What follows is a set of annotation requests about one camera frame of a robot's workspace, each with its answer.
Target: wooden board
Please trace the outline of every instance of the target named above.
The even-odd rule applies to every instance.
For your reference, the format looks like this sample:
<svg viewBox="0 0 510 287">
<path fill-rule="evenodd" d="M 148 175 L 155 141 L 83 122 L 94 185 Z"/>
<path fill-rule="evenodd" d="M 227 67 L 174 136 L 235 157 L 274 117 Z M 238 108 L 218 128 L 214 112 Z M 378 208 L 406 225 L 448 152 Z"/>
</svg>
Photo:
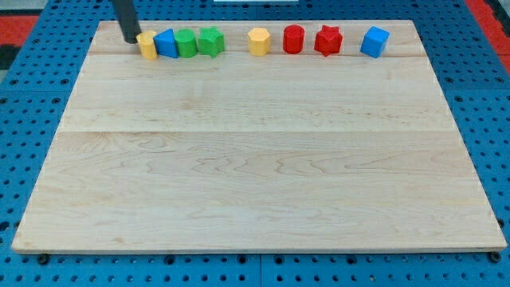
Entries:
<svg viewBox="0 0 510 287">
<path fill-rule="evenodd" d="M 14 239 L 24 254 L 403 253 L 506 246 L 412 22 L 216 25 L 217 58 L 146 61 L 101 22 Z M 340 25 L 340 55 L 313 51 Z M 272 51 L 252 57 L 263 26 Z M 379 59 L 359 52 L 391 32 Z"/>
</svg>

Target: yellow hexagonal block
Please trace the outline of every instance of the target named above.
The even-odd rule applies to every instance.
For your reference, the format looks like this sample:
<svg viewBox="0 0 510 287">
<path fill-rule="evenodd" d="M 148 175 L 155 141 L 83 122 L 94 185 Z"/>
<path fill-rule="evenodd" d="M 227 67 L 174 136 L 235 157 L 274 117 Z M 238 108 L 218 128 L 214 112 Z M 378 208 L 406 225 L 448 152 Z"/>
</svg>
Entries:
<svg viewBox="0 0 510 287">
<path fill-rule="evenodd" d="M 248 50 L 254 56 L 264 56 L 271 47 L 271 34 L 266 28 L 253 28 L 248 32 Z"/>
<path fill-rule="evenodd" d="M 142 56 L 148 60 L 155 60 L 158 57 L 154 43 L 155 35 L 155 31 L 149 30 L 136 36 L 138 46 L 140 47 L 140 52 L 142 53 Z"/>
</svg>

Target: blue block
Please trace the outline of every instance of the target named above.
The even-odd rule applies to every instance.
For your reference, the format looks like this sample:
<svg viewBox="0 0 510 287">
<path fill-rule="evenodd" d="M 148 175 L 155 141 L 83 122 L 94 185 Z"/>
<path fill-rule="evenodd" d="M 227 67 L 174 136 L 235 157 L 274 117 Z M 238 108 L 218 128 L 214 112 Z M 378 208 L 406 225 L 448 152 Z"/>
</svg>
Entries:
<svg viewBox="0 0 510 287">
<path fill-rule="evenodd" d="M 365 53 L 374 58 L 381 56 L 384 48 L 386 48 L 386 42 L 389 36 L 390 32 L 377 27 L 371 27 L 363 38 L 361 53 Z"/>
<path fill-rule="evenodd" d="M 154 37 L 156 51 L 161 56 L 177 58 L 177 47 L 175 46 L 174 30 L 168 29 Z"/>
</svg>

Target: yellow octagonal block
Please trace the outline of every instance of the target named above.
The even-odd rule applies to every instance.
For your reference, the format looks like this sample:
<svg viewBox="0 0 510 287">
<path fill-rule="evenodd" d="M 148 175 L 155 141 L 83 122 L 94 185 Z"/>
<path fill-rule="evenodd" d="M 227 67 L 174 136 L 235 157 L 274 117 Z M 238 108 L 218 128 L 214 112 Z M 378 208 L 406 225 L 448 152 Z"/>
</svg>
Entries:
<svg viewBox="0 0 510 287">
<path fill-rule="evenodd" d="M 248 50 L 254 56 L 264 56 L 271 47 L 271 34 L 266 28 L 253 28 L 248 32 Z"/>
</svg>

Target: colored block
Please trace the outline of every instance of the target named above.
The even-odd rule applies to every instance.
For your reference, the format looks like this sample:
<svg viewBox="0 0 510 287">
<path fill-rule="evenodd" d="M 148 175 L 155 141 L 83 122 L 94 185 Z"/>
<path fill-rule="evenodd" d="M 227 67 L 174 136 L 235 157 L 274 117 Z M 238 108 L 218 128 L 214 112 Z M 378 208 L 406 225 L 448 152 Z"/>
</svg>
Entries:
<svg viewBox="0 0 510 287">
<path fill-rule="evenodd" d="M 201 28 L 198 37 L 198 47 L 200 53 L 216 57 L 219 53 L 225 51 L 225 38 L 218 28 L 212 26 L 210 28 Z"/>
<path fill-rule="evenodd" d="M 284 51 L 290 54 L 303 50 L 304 29 L 299 25 L 290 25 L 284 29 Z"/>
<path fill-rule="evenodd" d="M 253 28 L 248 32 L 248 50 L 254 56 L 264 56 L 271 48 L 271 34 L 266 28 Z"/>
<path fill-rule="evenodd" d="M 175 46 L 174 30 L 168 29 L 154 37 L 156 51 L 161 56 L 177 57 L 177 47 Z"/>
<path fill-rule="evenodd" d="M 316 43 L 313 49 L 321 52 L 325 57 L 332 53 L 339 53 L 343 36 L 339 27 L 322 26 L 322 30 L 316 35 Z"/>
<path fill-rule="evenodd" d="M 156 46 L 154 44 L 155 35 L 155 31 L 149 30 L 136 36 L 138 47 L 140 47 L 140 52 L 142 53 L 142 56 L 148 60 L 155 60 L 158 57 Z"/>
<path fill-rule="evenodd" d="M 363 43 L 360 50 L 361 53 L 365 53 L 366 55 L 374 58 L 381 56 L 381 53 L 386 48 L 386 43 L 389 36 L 390 32 L 372 26 L 363 38 Z"/>
<path fill-rule="evenodd" d="M 197 41 L 190 29 L 181 29 L 175 34 L 175 43 L 180 57 L 194 57 L 197 54 Z"/>
</svg>

